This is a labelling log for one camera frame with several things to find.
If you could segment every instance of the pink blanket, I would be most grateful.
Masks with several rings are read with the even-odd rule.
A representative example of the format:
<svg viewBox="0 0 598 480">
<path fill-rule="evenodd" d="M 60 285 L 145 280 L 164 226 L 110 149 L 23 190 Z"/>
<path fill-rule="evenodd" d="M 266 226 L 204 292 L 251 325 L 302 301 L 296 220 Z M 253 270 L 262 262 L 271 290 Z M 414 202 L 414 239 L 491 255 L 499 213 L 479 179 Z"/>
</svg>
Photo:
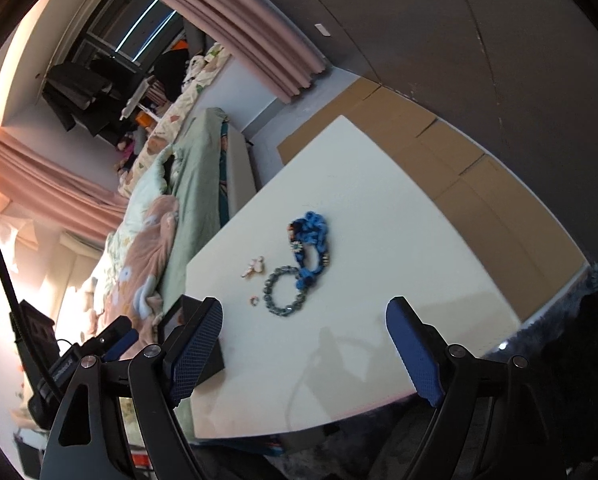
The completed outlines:
<svg viewBox="0 0 598 480">
<path fill-rule="evenodd" d="M 157 198 L 148 209 L 141 232 L 130 245 L 119 279 L 105 300 L 98 318 L 98 332 L 118 316 L 127 316 L 139 340 L 121 359 L 134 357 L 156 341 L 163 301 L 156 286 L 166 267 L 177 230 L 179 201 L 172 195 Z"/>
</svg>

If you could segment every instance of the screw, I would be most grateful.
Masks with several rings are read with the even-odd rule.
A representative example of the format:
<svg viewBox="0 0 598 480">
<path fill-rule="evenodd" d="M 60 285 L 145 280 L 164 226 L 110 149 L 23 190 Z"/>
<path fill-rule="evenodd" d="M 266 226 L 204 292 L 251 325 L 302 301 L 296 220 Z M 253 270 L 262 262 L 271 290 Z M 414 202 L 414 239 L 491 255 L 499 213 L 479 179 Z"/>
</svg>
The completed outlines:
<svg viewBox="0 0 598 480">
<path fill-rule="evenodd" d="M 448 347 L 448 353 L 452 355 L 452 357 L 465 357 L 466 356 L 466 349 L 461 345 L 450 345 Z"/>
<path fill-rule="evenodd" d="M 515 357 L 512 358 L 512 363 L 517 368 L 526 368 L 528 366 L 528 361 L 526 361 L 526 358 L 522 357 L 521 355 L 515 355 Z"/>
<path fill-rule="evenodd" d="M 95 363 L 96 363 L 96 357 L 94 355 L 86 355 L 81 360 L 81 366 L 83 366 L 84 368 L 90 368 Z"/>
<path fill-rule="evenodd" d="M 161 352 L 159 345 L 148 345 L 143 349 L 143 355 L 146 357 L 156 357 Z"/>
</svg>

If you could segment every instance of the pink curtain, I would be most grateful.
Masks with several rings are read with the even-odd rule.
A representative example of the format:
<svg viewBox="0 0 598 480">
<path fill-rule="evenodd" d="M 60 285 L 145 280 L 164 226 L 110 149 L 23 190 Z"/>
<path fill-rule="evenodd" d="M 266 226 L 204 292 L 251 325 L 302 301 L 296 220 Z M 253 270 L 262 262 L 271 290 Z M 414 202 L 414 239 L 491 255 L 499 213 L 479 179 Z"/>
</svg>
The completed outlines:
<svg viewBox="0 0 598 480">
<path fill-rule="evenodd" d="M 283 102 L 322 72 L 321 56 L 264 0 L 162 0 L 223 44 Z"/>
<path fill-rule="evenodd" d="M 38 155 L 0 128 L 0 194 L 68 231 L 103 243 L 127 198 Z"/>
</svg>

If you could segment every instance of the beaded bracelet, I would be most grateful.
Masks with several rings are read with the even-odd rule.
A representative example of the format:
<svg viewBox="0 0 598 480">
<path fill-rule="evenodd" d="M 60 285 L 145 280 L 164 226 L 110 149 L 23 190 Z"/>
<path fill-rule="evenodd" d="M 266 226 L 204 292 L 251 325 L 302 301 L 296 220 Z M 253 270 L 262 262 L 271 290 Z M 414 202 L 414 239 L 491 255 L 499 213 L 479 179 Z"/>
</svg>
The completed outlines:
<svg viewBox="0 0 598 480">
<path fill-rule="evenodd" d="M 299 310 L 305 301 L 306 294 L 308 293 L 307 288 L 300 290 L 297 294 L 295 300 L 291 303 L 286 305 L 284 308 L 280 308 L 275 305 L 272 301 L 272 286 L 275 285 L 277 280 L 283 276 L 284 274 L 292 274 L 296 279 L 299 278 L 299 269 L 296 267 L 291 266 L 283 266 L 277 267 L 268 279 L 264 283 L 263 286 L 263 300 L 266 302 L 266 308 L 271 311 L 271 313 L 275 314 L 276 316 L 289 316 L 296 310 Z"/>
</svg>

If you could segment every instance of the window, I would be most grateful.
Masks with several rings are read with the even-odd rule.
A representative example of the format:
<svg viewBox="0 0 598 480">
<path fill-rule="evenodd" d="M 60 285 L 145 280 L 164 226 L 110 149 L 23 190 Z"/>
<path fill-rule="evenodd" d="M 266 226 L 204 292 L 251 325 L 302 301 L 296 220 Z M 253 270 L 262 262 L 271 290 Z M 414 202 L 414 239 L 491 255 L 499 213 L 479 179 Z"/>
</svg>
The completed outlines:
<svg viewBox="0 0 598 480">
<path fill-rule="evenodd" d="M 181 16 L 161 0 L 103 0 L 68 58 L 89 66 L 96 57 L 111 57 L 138 83 L 182 31 Z"/>
</svg>

